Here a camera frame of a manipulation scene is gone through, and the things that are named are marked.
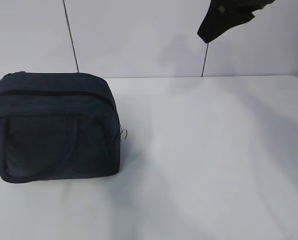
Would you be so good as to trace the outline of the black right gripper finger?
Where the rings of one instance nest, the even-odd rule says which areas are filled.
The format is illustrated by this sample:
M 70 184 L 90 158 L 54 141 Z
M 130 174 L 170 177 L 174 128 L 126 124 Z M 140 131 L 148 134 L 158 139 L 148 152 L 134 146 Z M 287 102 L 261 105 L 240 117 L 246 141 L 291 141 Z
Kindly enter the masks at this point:
M 274 0 L 211 0 L 197 31 L 204 43 L 210 43 L 226 31 L 250 22 L 253 12 L 262 10 Z

